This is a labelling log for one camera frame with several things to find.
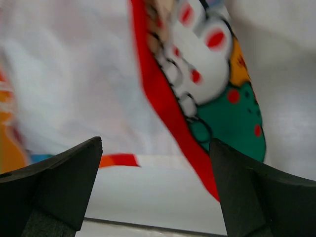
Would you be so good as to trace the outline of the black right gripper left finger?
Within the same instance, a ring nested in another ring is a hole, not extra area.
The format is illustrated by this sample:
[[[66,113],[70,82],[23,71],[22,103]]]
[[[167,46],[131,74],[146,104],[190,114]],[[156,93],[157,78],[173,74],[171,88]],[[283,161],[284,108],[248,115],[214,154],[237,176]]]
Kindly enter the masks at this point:
[[[0,176],[2,237],[73,237],[102,156],[100,137]]]

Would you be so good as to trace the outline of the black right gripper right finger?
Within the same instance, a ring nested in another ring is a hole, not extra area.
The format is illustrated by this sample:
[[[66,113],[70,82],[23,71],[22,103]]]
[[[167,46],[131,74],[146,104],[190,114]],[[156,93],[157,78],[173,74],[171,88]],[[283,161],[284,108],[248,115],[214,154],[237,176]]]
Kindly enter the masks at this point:
[[[314,237],[316,183],[258,162],[218,139],[210,159],[227,235]]]

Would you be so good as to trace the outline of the rainbow red kids jacket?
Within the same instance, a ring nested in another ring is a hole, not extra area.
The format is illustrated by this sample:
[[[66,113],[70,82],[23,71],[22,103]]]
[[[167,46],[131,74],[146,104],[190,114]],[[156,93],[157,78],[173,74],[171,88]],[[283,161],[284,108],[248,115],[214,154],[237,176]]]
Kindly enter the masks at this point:
[[[213,138],[316,177],[313,0],[3,0],[0,171],[102,139],[100,168],[189,165]]]

